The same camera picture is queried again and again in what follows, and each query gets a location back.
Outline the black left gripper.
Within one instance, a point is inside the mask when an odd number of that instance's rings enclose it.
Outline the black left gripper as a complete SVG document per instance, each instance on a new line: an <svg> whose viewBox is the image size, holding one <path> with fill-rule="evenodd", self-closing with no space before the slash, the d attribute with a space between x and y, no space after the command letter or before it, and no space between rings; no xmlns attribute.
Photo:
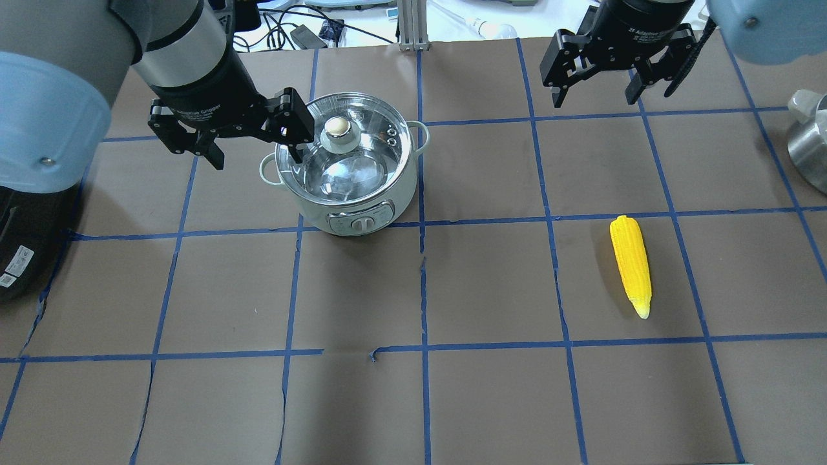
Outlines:
<svg viewBox="0 0 827 465"><path fill-rule="evenodd" d="M157 96L149 117L154 135L172 153L189 151L218 171L225 164L215 142L219 136L257 136L284 145L297 164L314 142L313 116L297 89L286 87L265 98L239 59L221 59L197 77L175 70L174 76L160 78L149 70L148 85Z"/></svg>

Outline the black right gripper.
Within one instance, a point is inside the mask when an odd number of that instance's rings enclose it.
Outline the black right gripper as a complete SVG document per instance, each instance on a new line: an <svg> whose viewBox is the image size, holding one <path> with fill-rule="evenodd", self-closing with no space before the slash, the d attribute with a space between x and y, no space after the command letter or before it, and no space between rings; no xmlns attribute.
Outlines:
<svg viewBox="0 0 827 465"><path fill-rule="evenodd" d="M598 70L628 70L624 91L635 104L647 87L669 83L674 94L694 66L698 42L692 28L682 24L694 1L600 1L589 6L578 35L557 30L541 59L543 86L550 88L554 108L561 108L569 89ZM661 50L658 61L652 61Z"/></svg>

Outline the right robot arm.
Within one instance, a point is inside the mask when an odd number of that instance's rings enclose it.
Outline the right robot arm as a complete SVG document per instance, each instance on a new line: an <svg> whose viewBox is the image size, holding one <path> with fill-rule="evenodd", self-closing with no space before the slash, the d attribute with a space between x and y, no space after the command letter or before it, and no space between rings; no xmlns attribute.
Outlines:
<svg viewBox="0 0 827 465"><path fill-rule="evenodd" d="M558 30L541 59L541 83L560 108L576 83L606 71L632 70L624 91L635 104L644 90L667 82L680 87L716 30L730 50L756 65L782 65L825 51L824 1L709 1L696 36L691 1L602 1L590 6L576 32Z"/></svg>

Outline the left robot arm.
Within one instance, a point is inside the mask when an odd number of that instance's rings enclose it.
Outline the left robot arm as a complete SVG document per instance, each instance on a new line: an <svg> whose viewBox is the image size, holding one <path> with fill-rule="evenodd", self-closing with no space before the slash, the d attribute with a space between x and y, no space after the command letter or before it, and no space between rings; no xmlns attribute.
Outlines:
<svg viewBox="0 0 827 465"><path fill-rule="evenodd" d="M80 182L128 70L151 91L148 125L177 154L224 168L218 138L250 136L302 161L314 120L294 88L260 94L236 52L255 1L3 1L3 188Z"/></svg>

